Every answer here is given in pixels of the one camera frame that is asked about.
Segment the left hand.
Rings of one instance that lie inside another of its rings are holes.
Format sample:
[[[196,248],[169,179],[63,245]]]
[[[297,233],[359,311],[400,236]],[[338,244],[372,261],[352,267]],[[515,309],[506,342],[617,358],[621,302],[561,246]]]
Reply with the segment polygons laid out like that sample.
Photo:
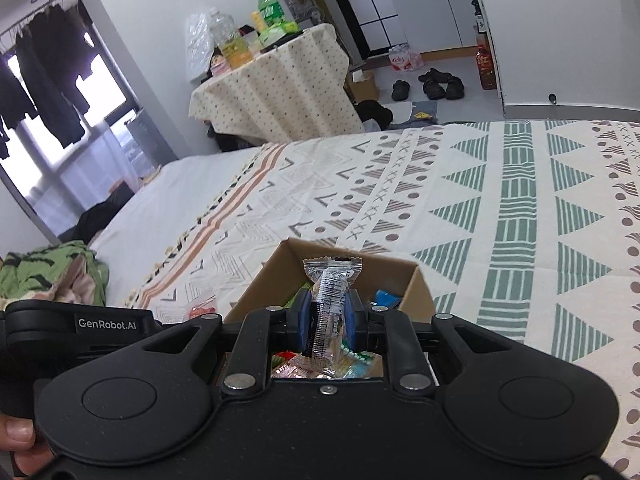
[[[34,422],[2,414],[0,422],[1,449],[14,454],[17,468],[32,476],[53,460],[53,453],[44,441],[37,440]]]

